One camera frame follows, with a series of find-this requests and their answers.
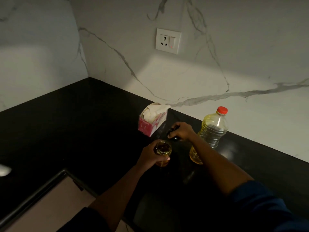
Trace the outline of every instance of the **person's right hand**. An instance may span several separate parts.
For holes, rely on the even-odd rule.
[[[179,126],[175,131],[170,132],[168,138],[172,138],[174,136],[178,136],[181,138],[181,141],[190,140],[192,137],[196,135],[191,125],[188,125],[186,122],[176,122],[172,125],[174,129],[176,126]]]

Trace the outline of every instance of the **switch plate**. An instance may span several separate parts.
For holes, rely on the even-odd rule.
[[[181,37],[181,32],[157,28],[155,48],[158,50],[172,53],[172,54],[178,54],[180,37]],[[172,41],[170,43],[171,38],[172,38],[172,41],[174,41],[173,47],[171,47]]]

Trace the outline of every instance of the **bottle cap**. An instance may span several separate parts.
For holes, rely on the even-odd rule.
[[[225,108],[225,107],[218,107],[217,112],[219,112],[220,114],[225,115],[227,113],[227,108]]]

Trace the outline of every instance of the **marble wall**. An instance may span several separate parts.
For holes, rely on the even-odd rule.
[[[226,106],[229,131],[309,162],[309,0],[71,3],[91,77],[201,120]]]
[[[69,0],[0,0],[0,111],[87,77]]]

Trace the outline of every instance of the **glass jar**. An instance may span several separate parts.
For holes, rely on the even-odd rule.
[[[158,155],[170,156],[170,154],[172,153],[172,146],[168,141],[161,140],[155,146],[154,152]],[[158,161],[156,162],[156,165],[160,167],[165,167],[168,164],[168,162],[169,160]]]

